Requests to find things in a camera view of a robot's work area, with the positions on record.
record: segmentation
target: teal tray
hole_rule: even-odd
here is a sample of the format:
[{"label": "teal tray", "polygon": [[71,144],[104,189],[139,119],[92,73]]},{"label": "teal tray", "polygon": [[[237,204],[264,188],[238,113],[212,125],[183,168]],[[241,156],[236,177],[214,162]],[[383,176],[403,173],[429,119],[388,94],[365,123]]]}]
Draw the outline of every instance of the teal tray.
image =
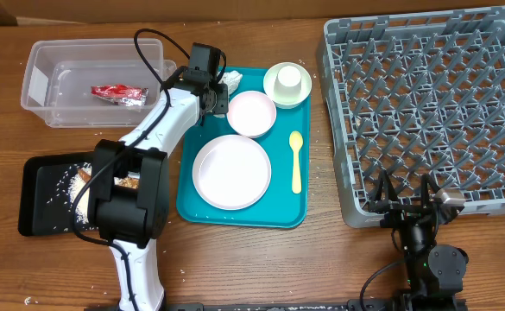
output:
[{"label": "teal tray", "polygon": [[[263,76],[268,71],[260,68],[227,67],[227,71],[237,70],[243,79],[233,98],[240,92],[263,92]],[[185,134],[183,156],[181,158],[180,184],[176,206],[181,217],[195,223],[220,225],[248,225],[274,228],[293,228],[304,220],[307,211],[307,183],[310,145],[310,105],[308,98],[298,107],[290,110],[277,108],[277,119],[267,134],[255,139],[265,150],[271,161],[271,182],[268,190],[252,206],[238,211],[225,211],[206,203],[193,185],[193,163],[200,149],[212,139],[236,134],[229,126],[227,118],[207,116],[203,126],[193,126]],[[304,138],[300,150],[300,170],[302,192],[291,190],[293,174],[293,151],[288,138],[293,130]]]}]

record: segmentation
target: yellow spoon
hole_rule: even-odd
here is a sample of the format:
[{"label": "yellow spoon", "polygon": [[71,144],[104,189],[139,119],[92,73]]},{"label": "yellow spoon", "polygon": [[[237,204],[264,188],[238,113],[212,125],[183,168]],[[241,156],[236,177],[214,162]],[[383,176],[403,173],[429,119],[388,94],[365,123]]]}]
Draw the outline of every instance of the yellow spoon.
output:
[{"label": "yellow spoon", "polygon": [[290,133],[290,138],[288,139],[290,143],[290,149],[294,152],[294,164],[293,164],[293,192],[299,194],[302,192],[302,178],[300,177],[300,163],[298,161],[298,153],[304,140],[302,135],[298,131]]}]

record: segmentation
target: wooden table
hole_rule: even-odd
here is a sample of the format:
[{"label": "wooden table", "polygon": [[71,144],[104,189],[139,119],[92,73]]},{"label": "wooden table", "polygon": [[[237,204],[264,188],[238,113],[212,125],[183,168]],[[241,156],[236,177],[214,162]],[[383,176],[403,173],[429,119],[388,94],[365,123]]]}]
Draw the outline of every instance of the wooden table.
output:
[{"label": "wooden table", "polygon": [[[25,238],[17,231],[22,166],[29,157],[91,150],[99,138],[127,129],[51,129],[20,106],[31,46],[39,40],[132,37],[143,27],[171,35],[184,48],[199,41],[225,51],[230,66],[270,67],[303,61],[313,76],[308,214],[293,230],[194,225],[175,210],[181,144],[170,158],[171,212],[158,245],[161,281],[170,302],[204,304],[347,301],[365,280],[400,255],[390,231],[344,224],[332,167],[331,126],[314,51],[325,20],[174,22],[0,29],[0,310],[81,310],[116,304],[110,251],[72,234]],[[165,55],[186,64],[165,43]],[[464,291],[471,310],[505,310],[505,216],[461,217],[439,232],[441,244],[470,255]],[[378,277],[367,297],[403,288],[396,269]],[[25,306],[24,299],[32,298]]]}]

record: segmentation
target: metal grid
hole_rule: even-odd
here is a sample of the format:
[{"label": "metal grid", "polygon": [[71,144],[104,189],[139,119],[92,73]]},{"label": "metal grid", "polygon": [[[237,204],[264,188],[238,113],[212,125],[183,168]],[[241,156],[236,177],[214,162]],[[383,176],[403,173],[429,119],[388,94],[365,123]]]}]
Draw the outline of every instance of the metal grid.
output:
[{"label": "metal grid", "polygon": [[405,203],[424,173],[471,202],[505,199],[505,7],[333,20],[325,40],[335,161],[357,208],[382,168]]}]

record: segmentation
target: white cup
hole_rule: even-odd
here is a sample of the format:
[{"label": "white cup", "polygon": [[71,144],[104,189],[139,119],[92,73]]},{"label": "white cup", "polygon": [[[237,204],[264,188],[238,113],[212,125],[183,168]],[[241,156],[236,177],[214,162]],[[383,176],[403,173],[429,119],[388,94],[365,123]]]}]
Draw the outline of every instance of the white cup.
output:
[{"label": "white cup", "polygon": [[292,103],[299,97],[301,87],[302,75],[298,68],[294,66],[284,66],[279,70],[274,84],[274,93],[279,99],[278,101]]}]

